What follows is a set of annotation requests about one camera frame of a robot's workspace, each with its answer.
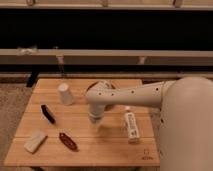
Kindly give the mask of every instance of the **dark brown object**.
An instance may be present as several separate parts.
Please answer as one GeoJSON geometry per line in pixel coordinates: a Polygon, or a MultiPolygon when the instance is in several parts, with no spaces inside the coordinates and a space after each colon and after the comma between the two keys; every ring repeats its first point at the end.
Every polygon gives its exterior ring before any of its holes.
{"type": "Polygon", "coordinates": [[[77,144],[69,136],[67,136],[65,133],[59,133],[59,139],[70,150],[72,150],[72,151],[78,151],[77,144]]]}
{"type": "Polygon", "coordinates": [[[53,114],[46,105],[41,105],[41,111],[42,111],[43,115],[48,119],[48,121],[51,124],[55,123],[55,119],[53,117],[53,114]]]}

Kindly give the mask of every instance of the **eraser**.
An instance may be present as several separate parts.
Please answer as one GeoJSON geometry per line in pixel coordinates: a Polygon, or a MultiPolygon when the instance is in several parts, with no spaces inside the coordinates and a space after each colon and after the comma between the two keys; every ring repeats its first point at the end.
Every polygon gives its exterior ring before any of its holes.
{"type": "Polygon", "coordinates": [[[137,143],[140,140],[140,134],[138,131],[138,126],[136,123],[136,118],[134,113],[127,112],[124,114],[129,143],[137,143]]]}
{"type": "Polygon", "coordinates": [[[24,144],[24,148],[30,153],[35,153],[46,138],[47,134],[38,130],[30,136],[30,138],[24,144]]]}

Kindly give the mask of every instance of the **wooden table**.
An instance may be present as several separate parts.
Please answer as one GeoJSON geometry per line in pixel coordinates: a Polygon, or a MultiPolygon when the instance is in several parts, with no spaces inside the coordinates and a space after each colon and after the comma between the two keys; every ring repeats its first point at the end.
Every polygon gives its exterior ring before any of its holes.
{"type": "MultiPolygon", "coordinates": [[[[5,159],[6,166],[159,166],[159,157],[149,111],[132,107],[136,114],[141,139],[129,144],[124,124],[124,106],[117,105],[105,112],[99,129],[88,119],[85,91],[95,79],[40,79],[34,88],[12,145],[5,159]],[[75,97],[75,104],[60,103],[57,86],[66,82],[75,97]],[[54,113],[56,125],[51,125],[41,114],[46,104],[54,113]],[[47,140],[35,154],[23,148],[32,132],[40,129],[47,140]],[[58,139],[65,132],[78,144],[79,152],[72,152],[58,139]]],[[[137,86],[141,80],[109,80],[116,88],[137,86]]]]}

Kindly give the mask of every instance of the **white cup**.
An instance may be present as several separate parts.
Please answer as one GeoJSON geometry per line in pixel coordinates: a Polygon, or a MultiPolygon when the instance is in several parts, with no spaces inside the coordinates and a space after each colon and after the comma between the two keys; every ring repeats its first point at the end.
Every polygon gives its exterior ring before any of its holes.
{"type": "Polygon", "coordinates": [[[61,83],[58,86],[58,92],[61,99],[61,102],[64,105],[71,105],[74,102],[74,97],[69,89],[69,85],[66,83],[61,83]]]}

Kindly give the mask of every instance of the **table leg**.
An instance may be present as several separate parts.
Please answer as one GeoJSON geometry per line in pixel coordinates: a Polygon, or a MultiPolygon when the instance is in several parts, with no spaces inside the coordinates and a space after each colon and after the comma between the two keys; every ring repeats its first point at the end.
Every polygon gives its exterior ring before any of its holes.
{"type": "Polygon", "coordinates": [[[44,171],[41,167],[30,167],[34,171],[44,171]]]}
{"type": "Polygon", "coordinates": [[[141,167],[135,167],[132,171],[140,171],[141,167]]]}
{"type": "Polygon", "coordinates": [[[32,87],[33,84],[36,82],[39,75],[39,71],[32,71],[30,78],[27,81],[26,87],[32,87]]]}

